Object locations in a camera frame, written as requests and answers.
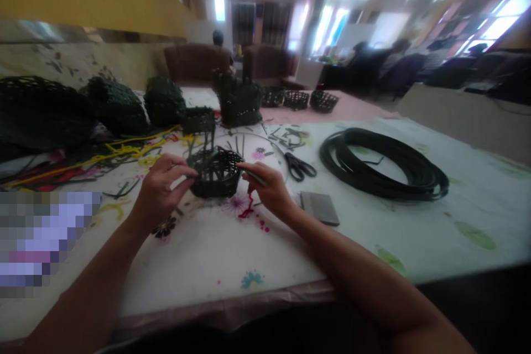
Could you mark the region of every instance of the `hand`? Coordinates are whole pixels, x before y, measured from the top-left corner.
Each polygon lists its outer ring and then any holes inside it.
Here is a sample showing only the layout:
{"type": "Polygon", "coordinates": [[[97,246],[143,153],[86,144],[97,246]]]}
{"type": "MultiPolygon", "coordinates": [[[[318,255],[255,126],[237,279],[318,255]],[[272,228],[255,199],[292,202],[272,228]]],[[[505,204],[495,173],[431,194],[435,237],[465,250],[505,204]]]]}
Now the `hand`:
{"type": "Polygon", "coordinates": [[[151,231],[175,210],[197,176],[183,158],[163,154],[145,176],[129,218],[144,224],[146,231],[151,231]],[[187,179],[171,189],[170,185],[182,176],[187,179]]]}
{"type": "Polygon", "coordinates": [[[279,171],[264,165],[262,162],[254,164],[244,162],[238,163],[237,166],[255,173],[268,184],[268,186],[263,186],[248,173],[243,173],[242,175],[245,181],[249,181],[247,192],[250,194],[256,190],[264,206],[272,213],[278,215],[282,210],[295,205],[295,202],[289,196],[288,190],[284,185],[284,179],[279,171]]]}

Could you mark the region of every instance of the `unfinished basket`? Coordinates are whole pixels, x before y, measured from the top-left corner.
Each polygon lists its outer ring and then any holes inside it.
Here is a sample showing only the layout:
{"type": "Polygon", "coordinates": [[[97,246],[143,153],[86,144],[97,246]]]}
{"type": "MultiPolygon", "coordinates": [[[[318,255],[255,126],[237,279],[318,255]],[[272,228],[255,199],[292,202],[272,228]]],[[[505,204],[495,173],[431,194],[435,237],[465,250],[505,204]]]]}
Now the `unfinished basket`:
{"type": "Polygon", "coordinates": [[[286,91],[286,96],[284,97],[284,106],[293,109],[294,111],[300,111],[308,108],[308,99],[310,95],[299,91],[299,90],[289,90],[286,91]]]}
{"type": "Polygon", "coordinates": [[[211,132],[215,124],[214,111],[208,107],[187,108],[181,117],[183,134],[211,132]]]}
{"type": "Polygon", "coordinates": [[[262,121],[262,88],[230,73],[217,74],[214,88],[220,100],[221,123],[226,127],[249,126],[262,121]]]}
{"type": "Polygon", "coordinates": [[[151,124],[157,127],[179,124],[186,111],[181,89],[164,76],[148,80],[144,104],[151,124]]]}
{"type": "Polygon", "coordinates": [[[96,126],[92,104],[72,87],[39,76],[0,80],[0,141],[40,151],[81,144],[96,126]]]}
{"type": "Polygon", "coordinates": [[[201,198],[231,197],[236,193],[240,181],[241,169],[236,164],[243,162],[243,158],[236,152],[216,147],[201,150],[187,160],[188,166],[200,170],[199,177],[190,187],[195,196],[201,198]],[[214,150],[218,154],[212,159],[214,150]]]}
{"type": "Polygon", "coordinates": [[[310,106],[314,111],[320,113],[330,113],[334,110],[339,97],[327,93],[326,91],[315,90],[311,93],[310,106]]]}
{"type": "Polygon", "coordinates": [[[262,106],[264,108],[276,108],[282,105],[284,96],[286,95],[285,87],[264,87],[264,97],[262,98],[262,106]]]}
{"type": "Polygon", "coordinates": [[[97,118],[114,135],[136,135],[148,130],[142,103],[129,87],[93,77],[80,92],[92,102],[97,118]]]}

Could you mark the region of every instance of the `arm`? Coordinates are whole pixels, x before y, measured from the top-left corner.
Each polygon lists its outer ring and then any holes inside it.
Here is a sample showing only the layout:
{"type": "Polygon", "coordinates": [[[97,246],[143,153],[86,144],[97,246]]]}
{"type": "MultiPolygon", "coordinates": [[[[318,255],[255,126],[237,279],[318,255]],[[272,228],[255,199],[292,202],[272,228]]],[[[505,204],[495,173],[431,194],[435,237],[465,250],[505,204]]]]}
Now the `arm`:
{"type": "Polygon", "coordinates": [[[106,345],[129,267],[150,232],[175,209],[197,172],[164,154],[153,165],[129,217],[26,339],[24,352],[93,353],[106,345]],[[170,185],[180,178],[173,190],[170,185]]]}
{"type": "Polygon", "coordinates": [[[262,203],[313,249],[337,289],[391,334],[393,352],[473,352],[444,315],[394,269],[299,208],[279,172],[260,162],[239,165],[268,183],[262,186],[243,175],[249,192],[256,190],[262,203]]]}

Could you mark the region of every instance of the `pixelated area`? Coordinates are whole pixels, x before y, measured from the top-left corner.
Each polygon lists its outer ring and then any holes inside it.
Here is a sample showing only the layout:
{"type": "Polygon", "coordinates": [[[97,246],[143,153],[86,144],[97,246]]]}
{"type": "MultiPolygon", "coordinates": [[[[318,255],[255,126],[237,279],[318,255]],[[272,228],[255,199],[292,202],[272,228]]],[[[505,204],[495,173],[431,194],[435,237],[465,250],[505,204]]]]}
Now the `pixelated area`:
{"type": "Polygon", "coordinates": [[[0,192],[0,298],[46,286],[100,203],[99,192],[0,192]]]}

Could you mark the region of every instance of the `curtain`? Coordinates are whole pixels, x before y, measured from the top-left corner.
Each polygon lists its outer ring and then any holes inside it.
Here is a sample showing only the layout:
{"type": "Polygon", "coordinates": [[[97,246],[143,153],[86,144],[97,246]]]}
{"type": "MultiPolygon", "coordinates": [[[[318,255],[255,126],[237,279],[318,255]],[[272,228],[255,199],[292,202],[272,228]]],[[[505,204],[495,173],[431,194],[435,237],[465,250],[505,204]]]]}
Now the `curtain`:
{"type": "Polygon", "coordinates": [[[284,47],[290,17],[291,4],[281,6],[278,3],[265,3],[262,43],[284,47]]]}
{"type": "Polygon", "coordinates": [[[242,47],[253,44],[254,4],[232,3],[232,42],[242,47]]]}

